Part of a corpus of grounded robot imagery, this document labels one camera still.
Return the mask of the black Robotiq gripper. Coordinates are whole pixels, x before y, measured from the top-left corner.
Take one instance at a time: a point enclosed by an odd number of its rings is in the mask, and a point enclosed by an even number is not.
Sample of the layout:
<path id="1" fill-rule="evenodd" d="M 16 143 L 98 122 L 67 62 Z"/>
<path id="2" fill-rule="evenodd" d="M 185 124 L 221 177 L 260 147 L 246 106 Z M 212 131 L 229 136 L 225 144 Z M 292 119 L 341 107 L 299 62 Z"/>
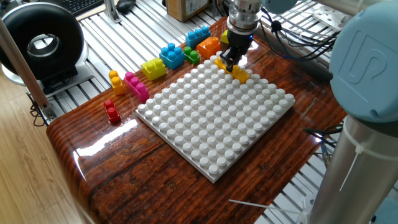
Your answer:
<path id="1" fill-rule="evenodd" d="M 242 56 L 246 54 L 252 42 L 252 34 L 241 35 L 233 32 L 231 29 L 228 30 L 228 47 L 224 52 L 220 54 L 221 61 L 227 66 L 228 71 L 232 72 L 233 67 L 239 64 Z"/>

